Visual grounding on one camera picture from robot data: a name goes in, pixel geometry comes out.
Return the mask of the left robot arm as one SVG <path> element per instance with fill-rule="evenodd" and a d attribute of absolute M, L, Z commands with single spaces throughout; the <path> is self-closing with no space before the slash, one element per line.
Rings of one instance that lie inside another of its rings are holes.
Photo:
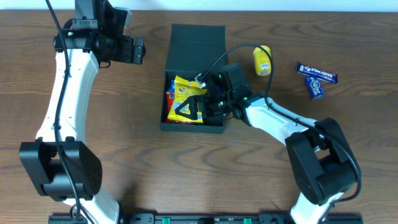
<path fill-rule="evenodd" d="M 94 79 L 112 62 L 141 64 L 144 40 L 124 35 L 131 11 L 107 1 L 77 4 L 53 40 L 56 74 L 45 119 L 19 158 L 37 193 L 70 206 L 72 222 L 121 223 L 121 207 L 102 186 L 100 160 L 86 144 Z"/>

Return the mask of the black gift box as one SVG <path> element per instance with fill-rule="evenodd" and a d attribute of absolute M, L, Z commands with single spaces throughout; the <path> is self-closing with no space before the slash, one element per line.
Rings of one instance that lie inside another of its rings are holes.
<path fill-rule="evenodd" d="M 167 123 L 169 113 L 166 91 L 176 76 L 193 80 L 209 69 L 226 52 L 225 26 L 173 24 L 164 69 L 164 90 L 160 129 L 191 133 L 224 133 L 224 118 L 211 118 L 205 124 Z"/>

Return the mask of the yellow snack bag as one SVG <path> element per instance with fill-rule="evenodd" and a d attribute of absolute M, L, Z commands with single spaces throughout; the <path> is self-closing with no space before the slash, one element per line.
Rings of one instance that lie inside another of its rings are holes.
<path fill-rule="evenodd" d="M 204 95 L 206 89 L 201 89 L 195 81 L 189 81 L 182 77 L 176 76 L 172 86 L 167 91 L 167 101 L 169 113 L 167 121 L 177 123 L 199 123 L 203 124 L 202 112 L 198 112 L 198 119 L 189 119 L 184 116 L 177 115 L 175 109 L 180 106 L 189 96 Z"/>

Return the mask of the blue Oreo cookie pack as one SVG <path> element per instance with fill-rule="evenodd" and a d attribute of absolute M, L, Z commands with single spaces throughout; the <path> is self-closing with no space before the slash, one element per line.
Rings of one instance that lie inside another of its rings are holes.
<path fill-rule="evenodd" d="M 167 90 L 167 93 L 170 93 L 170 94 L 174 94 L 175 93 L 175 83 L 174 83 L 174 81 L 175 80 L 171 80 L 170 81 L 170 86 L 169 86 L 169 89 Z"/>

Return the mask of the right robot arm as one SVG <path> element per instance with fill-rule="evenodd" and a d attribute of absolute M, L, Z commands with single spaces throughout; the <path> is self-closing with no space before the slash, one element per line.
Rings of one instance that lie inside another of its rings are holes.
<path fill-rule="evenodd" d="M 305 118 L 253 92 L 236 63 L 216 73 L 200 73 L 194 82 L 201 92 L 175 104 L 172 110 L 177 115 L 203 121 L 231 115 L 286 147 L 300 189 L 289 212 L 292 223 L 361 222 L 331 213 L 335 205 L 356 198 L 362 185 L 359 165 L 334 119 Z"/>

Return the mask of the red snack packet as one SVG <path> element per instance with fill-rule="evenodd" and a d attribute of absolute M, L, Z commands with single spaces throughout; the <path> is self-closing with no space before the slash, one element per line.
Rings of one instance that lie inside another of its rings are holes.
<path fill-rule="evenodd" d="M 189 94 L 187 93 L 174 93 L 170 94 L 166 92 L 168 115 L 166 118 L 166 123 L 181 123 L 181 124 L 194 124 L 201 123 L 201 119 L 188 119 L 184 116 L 177 115 L 175 109 L 180 106 L 187 98 Z"/>

